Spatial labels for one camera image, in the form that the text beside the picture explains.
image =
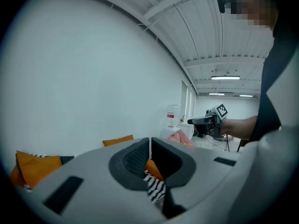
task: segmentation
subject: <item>window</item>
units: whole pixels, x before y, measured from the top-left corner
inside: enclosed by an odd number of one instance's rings
[[[194,107],[195,107],[195,93],[194,91],[190,91],[190,106],[189,106],[189,115],[188,119],[194,118]]]
[[[186,106],[187,106],[187,93],[188,93],[188,86],[182,81],[182,96],[181,96],[181,112],[180,112],[180,119],[184,115],[186,115]]]

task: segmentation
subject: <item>person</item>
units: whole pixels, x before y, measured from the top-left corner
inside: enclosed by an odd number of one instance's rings
[[[258,115],[243,120],[224,119],[221,135],[229,134],[251,142],[281,126],[266,92],[286,68],[298,46],[292,1],[296,3],[294,0],[234,0],[235,13],[253,21],[254,25],[269,28],[273,32],[274,44],[264,61]]]

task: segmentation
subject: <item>black and white striped cloth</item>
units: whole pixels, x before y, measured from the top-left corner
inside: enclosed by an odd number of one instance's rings
[[[144,181],[148,183],[149,187],[149,198],[155,204],[165,195],[166,186],[165,183],[153,175],[151,175],[148,170],[144,171]]]

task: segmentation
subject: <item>orange pillow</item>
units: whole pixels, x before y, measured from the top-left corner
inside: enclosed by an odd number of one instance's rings
[[[195,147],[194,144],[189,144],[189,143],[187,143],[187,144],[185,144],[185,145]]]
[[[16,186],[19,186],[22,188],[24,187],[25,180],[22,176],[22,173],[17,168],[17,166],[15,166],[13,171],[11,172],[9,180],[13,185],[16,185]]]
[[[40,158],[17,151],[17,159],[23,178],[31,188],[62,166],[59,156]]]
[[[105,147],[107,147],[107,146],[110,146],[113,144],[119,144],[119,143],[129,141],[129,140],[134,140],[134,137],[132,134],[129,136],[126,136],[126,137],[122,137],[120,139],[116,139],[116,140],[103,140],[103,144]]]
[[[125,141],[129,141],[129,140],[134,140],[133,135],[129,135],[120,139],[116,139],[116,140],[104,140],[103,144],[105,147],[113,145],[113,144],[119,144]],[[164,181],[163,177],[161,176],[157,166],[155,165],[154,161],[149,159],[148,162],[146,163],[145,169],[148,170],[148,172],[150,174],[152,174],[154,177]]]
[[[155,162],[152,159],[148,160],[148,162],[145,165],[145,169],[148,170],[148,172],[152,174],[154,177],[164,182],[164,178],[160,174],[157,166],[155,165]]]

